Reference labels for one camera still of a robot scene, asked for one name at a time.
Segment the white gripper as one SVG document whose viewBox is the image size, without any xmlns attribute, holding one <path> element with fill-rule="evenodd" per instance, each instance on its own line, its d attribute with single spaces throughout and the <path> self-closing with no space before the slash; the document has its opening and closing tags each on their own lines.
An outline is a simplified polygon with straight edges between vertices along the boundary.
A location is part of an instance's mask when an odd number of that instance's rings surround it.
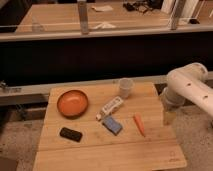
<svg viewBox="0 0 213 171">
<path fill-rule="evenodd" d="M 176 112 L 172 110 L 176 110 L 183 105 L 183 97 L 171 89 L 164 89 L 160 94 L 160 99 L 166 110 L 163 116 L 163 123 L 171 125 L 176 118 Z"/>
</svg>

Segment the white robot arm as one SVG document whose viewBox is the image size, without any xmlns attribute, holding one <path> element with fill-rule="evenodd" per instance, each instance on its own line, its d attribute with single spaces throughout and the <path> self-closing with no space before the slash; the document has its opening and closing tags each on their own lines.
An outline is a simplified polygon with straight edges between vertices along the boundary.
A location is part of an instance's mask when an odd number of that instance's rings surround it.
<svg viewBox="0 0 213 171">
<path fill-rule="evenodd" d="M 207 68 L 197 62 L 173 69 L 167 74 L 167 86 L 160 94 L 164 106 L 164 125 L 173 122 L 174 112 L 185 100 L 191 101 L 213 117 L 213 88 L 205 84 L 207 77 Z"/>
</svg>

